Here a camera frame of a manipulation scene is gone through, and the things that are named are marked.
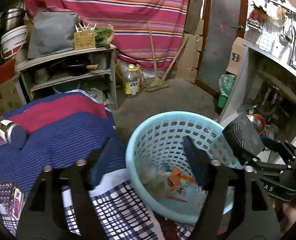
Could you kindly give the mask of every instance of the door handle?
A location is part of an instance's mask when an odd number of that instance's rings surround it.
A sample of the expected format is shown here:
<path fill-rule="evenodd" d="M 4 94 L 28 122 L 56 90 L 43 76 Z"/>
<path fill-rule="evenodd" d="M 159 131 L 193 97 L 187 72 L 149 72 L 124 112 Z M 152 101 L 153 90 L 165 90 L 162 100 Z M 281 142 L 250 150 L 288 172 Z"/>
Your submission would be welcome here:
<path fill-rule="evenodd" d="M 242 26 L 242 25 L 239 25 L 239 26 L 236 26 L 236 27 L 230 26 L 230 28 L 233 28 L 233 29 L 236 29 L 236 30 L 240 31 L 240 30 L 244 29 L 244 26 Z"/>

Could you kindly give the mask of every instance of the laundry basket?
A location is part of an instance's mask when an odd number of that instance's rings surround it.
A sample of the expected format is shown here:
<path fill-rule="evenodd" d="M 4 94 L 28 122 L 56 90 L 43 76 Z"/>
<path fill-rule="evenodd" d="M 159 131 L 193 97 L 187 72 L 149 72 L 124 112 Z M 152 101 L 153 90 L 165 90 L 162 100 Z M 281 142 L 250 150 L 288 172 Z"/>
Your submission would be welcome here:
<path fill-rule="evenodd" d="M 222 134 L 223 127 L 215 121 L 189 112 L 166 112 L 157 114 L 141 123 L 131 135 L 126 150 L 126 165 L 130 181 L 142 201 L 158 214 L 181 223 L 196 223 L 207 193 L 192 185 L 184 199 L 187 203 L 163 198 L 155 200 L 141 184 L 138 173 L 142 165 L 162 162 L 179 168 L 193 177 L 183 152 L 183 136 L 190 136 L 195 145 L 207 152 L 212 159 L 220 160 L 231 168 L 242 169 Z M 232 187 L 228 188 L 224 213 L 231 210 L 234 201 Z"/>

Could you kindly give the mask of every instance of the gray door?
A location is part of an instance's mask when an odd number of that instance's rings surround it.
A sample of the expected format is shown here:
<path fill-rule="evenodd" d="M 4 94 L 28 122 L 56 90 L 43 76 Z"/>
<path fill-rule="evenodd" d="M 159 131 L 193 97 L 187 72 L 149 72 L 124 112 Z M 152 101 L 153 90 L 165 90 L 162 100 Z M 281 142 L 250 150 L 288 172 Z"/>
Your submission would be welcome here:
<path fill-rule="evenodd" d="M 218 79 L 226 73 L 239 20 L 240 0 L 212 0 L 205 52 L 197 79 L 219 91 Z"/>

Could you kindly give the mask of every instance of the jar lid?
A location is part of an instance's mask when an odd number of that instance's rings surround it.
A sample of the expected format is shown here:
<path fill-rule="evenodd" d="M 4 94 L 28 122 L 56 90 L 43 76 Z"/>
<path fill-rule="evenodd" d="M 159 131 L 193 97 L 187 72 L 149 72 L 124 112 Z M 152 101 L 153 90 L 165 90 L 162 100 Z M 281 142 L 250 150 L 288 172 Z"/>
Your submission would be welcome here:
<path fill-rule="evenodd" d="M 23 129 L 22 126 L 15 123 L 9 127 L 8 139 L 9 139 L 9 144 L 11 145 L 11 147 L 19 150 L 26 143 L 26 140 L 27 140 L 26 131 Z"/>

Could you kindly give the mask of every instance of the metal bolt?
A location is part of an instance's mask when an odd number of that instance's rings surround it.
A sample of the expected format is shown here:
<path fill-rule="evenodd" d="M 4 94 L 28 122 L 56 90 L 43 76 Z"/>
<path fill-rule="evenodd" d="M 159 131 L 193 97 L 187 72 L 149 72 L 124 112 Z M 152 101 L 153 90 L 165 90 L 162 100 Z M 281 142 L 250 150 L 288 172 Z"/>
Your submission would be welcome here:
<path fill-rule="evenodd" d="M 52 166 L 51 165 L 47 165 L 45 167 L 43 167 L 43 171 L 48 172 L 52 170 Z"/>
<path fill-rule="evenodd" d="M 254 168 L 251 167 L 251 166 L 245 166 L 245 171 L 247 171 L 247 172 L 253 172 L 254 171 Z"/>
<path fill-rule="evenodd" d="M 81 159 L 81 160 L 78 160 L 77 162 L 76 162 L 76 165 L 77 166 L 83 166 L 83 165 L 85 165 L 87 163 L 87 161 L 85 160 L 85 159 Z"/>
<path fill-rule="evenodd" d="M 221 162 L 219 160 L 211 160 L 210 163 L 213 165 L 213 166 L 220 166 L 221 165 Z"/>

